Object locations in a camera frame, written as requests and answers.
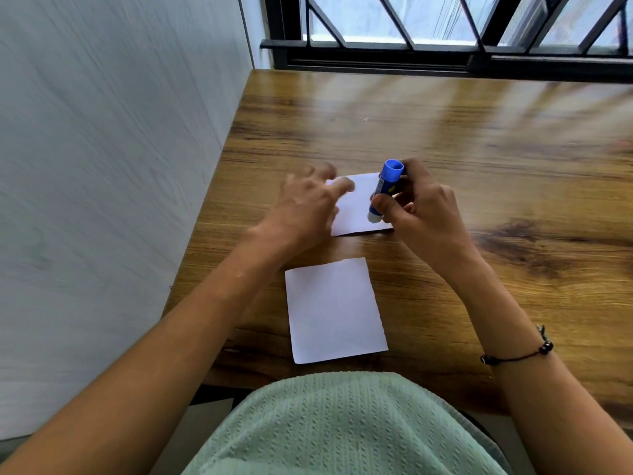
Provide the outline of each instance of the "black string bracelet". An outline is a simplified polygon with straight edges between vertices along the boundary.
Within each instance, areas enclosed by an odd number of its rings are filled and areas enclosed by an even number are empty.
[[[490,365],[494,367],[495,365],[502,364],[503,362],[518,362],[519,360],[529,359],[531,357],[535,357],[536,355],[547,355],[550,351],[554,350],[554,344],[551,343],[550,340],[548,340],[548,338],[545,336],[545,325],[536,325],[536,329],[541,334],[543,344],[534,353],[524,355],[523,357],[517,357],[516,359],[498,359],[497,357],[488,357],[488,355],[482,355],[482,363],[484,365]]]

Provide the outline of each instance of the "blue glue stick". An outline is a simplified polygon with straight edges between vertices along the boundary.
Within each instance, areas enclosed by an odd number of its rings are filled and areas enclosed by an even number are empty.
[[[404,170],[405,166],[400,161],[387,160],[382,166],[374,195],[378,193],[393,195],[393,191],[396,189],[396,183],[399,181],[400,175],[403,174]],[[369,205],[367,220],[371,223],[378,223],[382,220],[382,215],[376,211],[376,208]]]

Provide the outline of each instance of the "person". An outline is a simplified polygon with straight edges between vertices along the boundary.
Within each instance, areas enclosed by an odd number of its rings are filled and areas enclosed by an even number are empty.
[[[453,191],[404,160],[372,204],[465,304],[530,459],[544,474],[633,473],[633,443],[565,367],[473,244]],[[353,183],[331,165],[288,175],[279,200],[178,306],[28,439],[0,474],[148,473],[270,276],[330,236]],[[279,381],[251,394],[186,468],[216,473],[504,473],[498,447],[459,412],[395,374]]]

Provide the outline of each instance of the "table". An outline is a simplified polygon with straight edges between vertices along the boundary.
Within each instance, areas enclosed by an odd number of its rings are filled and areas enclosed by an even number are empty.
[[[263,217],[287,172],[419,156],[454,188],[486,260],[603,407],[633,423],[633,87],[253,71],[165,307]],[[364,256],[389,351],[295,365],[283,271]],[[338,237],[257,296],[205,383],[258,388],[390,370],[460,409],[503,413],[467,313],[392,232]]]

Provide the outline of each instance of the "green shirt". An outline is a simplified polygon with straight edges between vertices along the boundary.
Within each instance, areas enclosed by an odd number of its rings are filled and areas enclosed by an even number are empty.
[[[338,372],[255,391],[189,463],[194,474],[510,474],[499,447],[393,373]]]

